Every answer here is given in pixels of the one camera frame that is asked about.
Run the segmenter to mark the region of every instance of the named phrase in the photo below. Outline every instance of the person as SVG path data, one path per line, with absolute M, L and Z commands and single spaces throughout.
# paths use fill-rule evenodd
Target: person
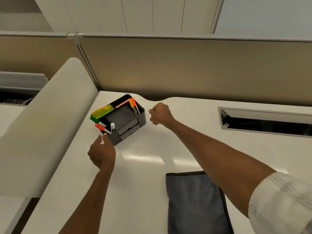
M 158 103 L 150 121 L 173 131 L 202 169 L 247 218 L 257 234 L 312 233 L 311 185 L 237 151 L 178 122 L 169 107 Z M 116 151 L 106 133 L 88 155 L 99 168 L 90 189 L 59 234 L 99 232 L 104 200 L 115 166 Z

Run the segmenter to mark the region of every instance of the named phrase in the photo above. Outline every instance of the cloth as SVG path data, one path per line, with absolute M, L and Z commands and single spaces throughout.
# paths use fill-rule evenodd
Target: cloth
M 252 193 L 248 216 L 256 234 L 312 234 L 312 185 L 273 173 Z
M 205 172 L 168 173 L 168 234 L 232 234 L 225 196 Z

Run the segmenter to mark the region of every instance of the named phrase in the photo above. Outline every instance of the microfiber cloth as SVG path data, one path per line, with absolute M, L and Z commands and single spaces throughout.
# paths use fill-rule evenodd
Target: microfiber cloth
M 204 171 L 167 173 L 168 234 L 233 234 L 223 191 Z

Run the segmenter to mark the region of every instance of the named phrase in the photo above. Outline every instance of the white shirt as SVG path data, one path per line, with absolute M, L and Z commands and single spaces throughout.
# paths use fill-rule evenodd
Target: white shirt
M 312 234 L 312 185 L 273 173 L 252 193 L 248 215 L 257 234 Z

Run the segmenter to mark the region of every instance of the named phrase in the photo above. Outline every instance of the fist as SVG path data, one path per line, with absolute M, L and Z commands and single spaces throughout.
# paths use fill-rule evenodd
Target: fist
M 149 113 L 151 114 L 150 121 L 154 125 L 162 124 L 169 128 L 175 121 L 168 105 L 163 103 L 156 104 L 156 106 L 149 110 Z
M 106 133 L 104 133 L 103 136 L 99 135 L 99 137 L 94 141 L 94 143 L 90 146 L 88 155 L 93 164 L 100 170 L 109 169 L 113 171 L 115 167 L 116 151 Z

